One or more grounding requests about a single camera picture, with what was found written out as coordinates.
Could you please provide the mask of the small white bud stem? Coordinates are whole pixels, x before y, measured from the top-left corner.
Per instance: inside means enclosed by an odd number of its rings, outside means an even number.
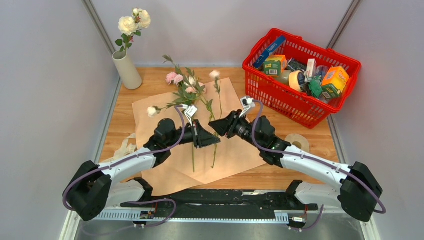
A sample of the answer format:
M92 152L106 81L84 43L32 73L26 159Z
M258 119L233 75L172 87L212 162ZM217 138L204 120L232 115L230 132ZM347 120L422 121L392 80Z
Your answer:
M159 106L156 106L156 105L152 105L152 106L149 106L147 108L146 114L149 118L153 118L156 115L160 114L161 112L166 111L166 110L174 107L175 105L176 104L174 104L174 103L167 103L165 107L159 107Z

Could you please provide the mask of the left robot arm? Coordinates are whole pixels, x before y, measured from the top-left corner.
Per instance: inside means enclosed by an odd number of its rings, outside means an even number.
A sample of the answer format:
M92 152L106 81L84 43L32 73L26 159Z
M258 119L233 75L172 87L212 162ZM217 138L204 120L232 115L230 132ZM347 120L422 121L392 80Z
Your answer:
M178 145L193 144L199 149L220 141L198 120L176 128L172 119L162 119L148 142L134 153L101 164L91 160L84 162L62 194L63 205L86 222L113 205L136 202L140 207L147 207L153 201L150 185L141 178L127 182L124 179L163 164Z

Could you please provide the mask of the pink wrapping paper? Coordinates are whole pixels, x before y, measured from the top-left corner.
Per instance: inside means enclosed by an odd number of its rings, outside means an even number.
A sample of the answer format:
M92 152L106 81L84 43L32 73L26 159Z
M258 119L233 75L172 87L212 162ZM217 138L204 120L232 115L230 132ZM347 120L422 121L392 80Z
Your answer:
M148 107L162 107L177 97L173 93L151 96L132 104L135 119L135 137L139 149L154 134L162 119L172 119L177 128L181 119L175 109L162 110L149 117ZM239 137L223 137L217 145L192 148L190 144L176 146L168 159L157 167L142 171L142 178L153 188L153 196L170 195L188 188L243 173L264 164L257 148Z

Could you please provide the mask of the white rose stem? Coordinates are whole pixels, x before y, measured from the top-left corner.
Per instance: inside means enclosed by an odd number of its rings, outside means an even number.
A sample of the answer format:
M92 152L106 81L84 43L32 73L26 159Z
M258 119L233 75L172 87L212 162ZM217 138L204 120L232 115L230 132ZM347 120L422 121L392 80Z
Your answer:
M133 45L134 37L140 37L141 31L151 25L151 16L147 10L134 8L131 16L123 16L118 21L118 29L121 32L115 44L119 47L119 52L127 52Z

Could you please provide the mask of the pink and white flower bunch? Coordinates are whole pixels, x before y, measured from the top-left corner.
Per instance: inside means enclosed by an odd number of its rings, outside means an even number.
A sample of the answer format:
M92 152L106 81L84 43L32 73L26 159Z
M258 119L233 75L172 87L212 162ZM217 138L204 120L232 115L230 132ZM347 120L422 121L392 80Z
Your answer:
M198 102L202 103L209 113L209 120L215 120L213 111L213 99L206 96L206 85L200 82L200 78L196 76L195 71L188 67L181 67L169 55L162 56L165 63L170 63L174 67L174 71L167 74L165 82L168 85L174 84L177 87L176 99L166 104L166 108L176 105L196 106Z

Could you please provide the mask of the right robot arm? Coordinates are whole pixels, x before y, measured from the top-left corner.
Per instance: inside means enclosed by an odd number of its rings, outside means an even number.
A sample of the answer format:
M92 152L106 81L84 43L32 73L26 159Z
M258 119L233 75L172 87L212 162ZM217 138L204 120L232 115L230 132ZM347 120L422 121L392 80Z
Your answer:
M267 164L294 170L321 182L294 180L285 195L289 208L327 205L361 222L369 222L374 213L386 213L384 208L376 209L383 189L367 165L358 161L348 165L317 157L279 138L266 116L249 122L241 113L241 110L232 111L223 119L211 121L209 126L221 137L238 136L256 147Z

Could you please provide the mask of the cream printed ribbon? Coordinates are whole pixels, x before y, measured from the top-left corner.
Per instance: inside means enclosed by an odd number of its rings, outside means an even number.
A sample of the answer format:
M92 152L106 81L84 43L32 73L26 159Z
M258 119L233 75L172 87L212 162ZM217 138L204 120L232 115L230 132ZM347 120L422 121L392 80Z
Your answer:
M110 161L119 160L129 154L134 153L138 149L135 139L136 139L135 133L132 133L129 136L127 136L122 141L120 148L114 152L113 157L109 158L108 160Z

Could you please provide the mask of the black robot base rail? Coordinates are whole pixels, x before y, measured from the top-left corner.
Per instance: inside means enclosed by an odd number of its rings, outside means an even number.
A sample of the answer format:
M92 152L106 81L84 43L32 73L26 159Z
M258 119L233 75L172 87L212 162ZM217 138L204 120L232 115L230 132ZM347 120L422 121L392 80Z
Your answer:
M305 205L283 190L186 189L163 196L145 193L140 199L125 201L121 207L148 208L143 217L150 220L236 221L277 220L296 228L306 224Z

